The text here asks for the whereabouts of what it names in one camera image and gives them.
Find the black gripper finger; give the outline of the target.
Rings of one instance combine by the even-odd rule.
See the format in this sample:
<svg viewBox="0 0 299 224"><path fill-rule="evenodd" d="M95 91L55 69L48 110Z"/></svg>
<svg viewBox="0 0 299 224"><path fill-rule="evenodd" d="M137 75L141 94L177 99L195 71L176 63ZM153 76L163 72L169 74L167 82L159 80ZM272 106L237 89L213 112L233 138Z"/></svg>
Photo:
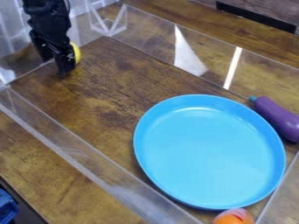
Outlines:
<svg viewBox="0 0 299 224"><path fill-rule="evenodd" d="M52 59L52 49L47 46L45 40L37 35L36 31L29 31L32 45L41 56L43 61Z"/></svg>
<svg viewBox="0 0 299 224"><path fill-rule="evenodd" d="M72 45L55 52L55 62L59 68L59 76L65 76L75 69L76 53Z"/></svg>

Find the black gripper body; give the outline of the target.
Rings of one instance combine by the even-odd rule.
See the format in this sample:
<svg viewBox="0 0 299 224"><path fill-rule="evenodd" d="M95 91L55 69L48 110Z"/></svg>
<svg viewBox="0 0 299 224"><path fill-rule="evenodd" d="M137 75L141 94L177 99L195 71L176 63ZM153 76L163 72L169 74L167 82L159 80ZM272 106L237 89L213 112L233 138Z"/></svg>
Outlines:
<svg viewBox="0 0 299 224"><path fill-rule="evenodd" d="M22 0L22 10L29 16L28 25L32 28L29 36L35 47L51 45L56 49L68 49L69 0Z"/></svg>

